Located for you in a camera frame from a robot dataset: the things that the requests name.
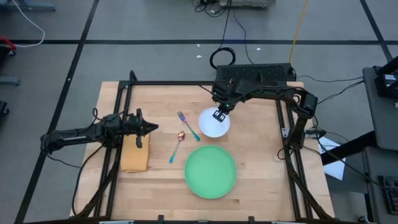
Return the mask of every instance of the white bowl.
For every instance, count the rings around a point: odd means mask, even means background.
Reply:
[[[211,107],[203,110],[199,116],[199,128],[203,134],[211,138],[218,138],[228,132],[231,126],[231,120],[228,115],[223,122],[219,122],[213,117],[213,113],[218,110],[217,107]]]

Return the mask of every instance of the gray floor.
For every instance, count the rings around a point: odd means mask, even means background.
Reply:
[[[47,40],[78,40],[93,0],[51,1],[56,12],[27,13],[46,31]],[[236,10],[248,39],[292,40],[304,0],[278,0],[266,11]],[[386,40],[398,40],[394,29],[395,0],[366,0]],[[210,18],[195,13],[190,1],[183,0],[100,0],[88,33],[88,40],[173,40],[221,39],[226,15]],[[0,34],[10,39],[39,39],[40,32],[18,13],[0,13]],[[231,19],[226,39],[243,39],[243,32]],[[300,40],[377,40],[359,0],[309,0]],[[10,114],[0,125],[0,216],[1,223],[14,221],[32,169],[39,155],[39,137],[45,133],[69,71],[76,45],[40,45],[19,49],[3,66],[1,75],[22,78],[18,87],[0,86],[0,100],[9,103]],[[126,80],[134,70],[140,80],[213,80],[215,71],[208,58],[218,44],[173,45],[85,45],[74,74],[58,129],[85,126],[91,121],[101,82]],[[230,45],[236,64],[249,63],[244,45]],[[398,46],[389,46],[393,56]],[[248,45],[254,63],[287,62],[289,45]],[[219,54],[216,64],[229,62]],[[383,65],[386,57],[379,45],[297,45],[293,66],[298,76],[323,80],[361,76],[363,67]],[[317,83],[300,78],[319,99],[348,86]],[[348,90],[320,105],[320,127],[353,139],[372,130],[364,85]],[[328,138],[344,142],[336,136]],[[54,154],[72,164],[81,164],[84,146],[65,148]],[[360,155],[348,161],[361,168]],[[30,205],[26,221],[66,218],[70,212],[77,170],[53,161],[45,166]],[[343,184],[328,178],[336,216],[356,220],[366,212],[362,179],[346,170]]]

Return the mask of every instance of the wooden tabletop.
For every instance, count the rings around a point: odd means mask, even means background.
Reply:
[[[302,86],[302,83],[289,85]],[[113,112],[117,86],[118,82],[103,82],[97,103],[99,117]],[[276,156],[282,148],[282,140],[275,101],[252,99],[238,103],[229,114],[231,127],[228,133],[216,139],[206,137],[198,127],[201,111],[211,106],[217,105],[212,102],[210,94],[199,86],[133,87],[130,113],[141,108],[144,119],[158,124],[159,128],[150,133],[148,170],[140,173],[119,172],[112,219],[156,220],[158,215],[164,215],[165,220],[246,221],[248,216],[254,216],[256,221],[294,221],[286,165]],[[178,110],[184,113],[201,138],[200,142],[196,142],[179,120]],[[187,135],[180,144],[174,163],[169,164],[179,131],[185,131]],[[226,149],[234,157],[238,168],[234,187],[219,199],[196,196],[183,176],[188,155],[207,144]],[[307,139],[304,145],[318,149],[312,139]],[[99,143],[88,144],[85,158],[98,146]],[[81,174],[76,196],[78,211],[98,188],[104,152],[105,149],[100,150]],[[309,191],[333,216],[320,156],[308,149],[302,149],[301,155]],[[305,217],[302,195],[297,190],[300,212]],[[105,212],[107,199],[108,192],[104,195],[101,214]]]

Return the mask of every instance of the spoon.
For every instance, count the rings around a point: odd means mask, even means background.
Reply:
[[[175,149],[174,149],[174,152],[173,152],[173,154],[172,154],[172,157],[170,157],[170,160],[169,160],[170,163],[173,163],[174,157],[175,157],[175,153],[177,152],[177,149],[178,149],[178,146],[180,145],[180,142],[182,142],[182,141],[184,140],[184,138],[185,138],[185,133],[184,133],[183,131],[181,131],[181,132],[178,134],[177,138],[178,138],[178,143],[177,143],[177,146],[176,146]]]

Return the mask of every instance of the yellow cable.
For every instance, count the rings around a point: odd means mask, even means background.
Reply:
[[[300,26],[301,26],[301,23],[303,22],[305,10],[307,8],[307,3],[308,3],[308,0],[305,0],[304,8],[303,8],[303,11],[301,12],[300,20],[299,20],[298,25],[297,25],[296,33],[294,34],[293,44],[292,44],[292,48],[290,50],[290,57],[289,57],[289,63],[290,64],[292,64],[294,45],[296,44],[296,39],[297,39],[297,36],[299,35]]]

